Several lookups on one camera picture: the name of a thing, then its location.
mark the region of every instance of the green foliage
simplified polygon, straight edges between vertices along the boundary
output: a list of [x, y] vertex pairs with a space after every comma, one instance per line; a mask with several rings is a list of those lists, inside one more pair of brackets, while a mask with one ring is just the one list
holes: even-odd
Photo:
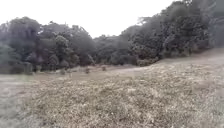
[[77, 25], [53, 21], [40, 25], [28, 17], [16, 18], [0, 25], [0, 66], [4, 67], [0, 73], [20, 73], [27, 65], [32, 71], [96, 63], [146, 66], [162, 58], [203, 52], [222, 42], [220, 5], [222, 0], [175, 1], [159, 14], [139, 18], [139, 25], [119, 36], [95, 39]]

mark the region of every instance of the dense forest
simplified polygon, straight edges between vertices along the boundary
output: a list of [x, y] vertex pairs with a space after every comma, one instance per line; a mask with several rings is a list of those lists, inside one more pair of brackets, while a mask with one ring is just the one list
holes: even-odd
[[44, 71], [95, 64], [146, 66], [203, 52], [222, 45], [221, 2], [175, 1], [152, 17], [140, 18], [119, 36], [95, 39], [77, 25], [41, 25], [28, 17], [16, 18], [0, 26], [0, 73], [22, 73], [27, 67]]

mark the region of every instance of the ground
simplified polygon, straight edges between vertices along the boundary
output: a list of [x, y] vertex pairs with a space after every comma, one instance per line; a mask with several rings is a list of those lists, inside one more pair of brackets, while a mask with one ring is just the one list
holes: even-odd
[[90, 74], [0, 76], [0, 127], [223, 128], [222, 51]]

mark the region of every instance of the overcast sky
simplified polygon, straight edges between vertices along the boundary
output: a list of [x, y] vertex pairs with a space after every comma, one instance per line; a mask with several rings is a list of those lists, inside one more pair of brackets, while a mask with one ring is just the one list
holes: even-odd
[[80, 25], [92, 37], [118, 35], [138, 17], [159, 13], [174, 0], [0, 0], [0, 23], [28, 16], [41, 24], [49, 21]]

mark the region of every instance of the treeline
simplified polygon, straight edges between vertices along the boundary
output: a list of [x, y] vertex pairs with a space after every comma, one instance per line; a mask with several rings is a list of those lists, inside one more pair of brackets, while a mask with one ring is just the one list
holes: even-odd
[[205, 18], [201, 6], [205, 1], [173, 2], [153, 17], [142, 17], [140, 25], [119, 36], [95, 39], [76, 25], [13, 19], [0, 26], [0, 73], [22, 73], [26, 67], [36, 71], [95, 64], [145, 66], [167, 57], [202, 52], [213, 47], [210, 18]]

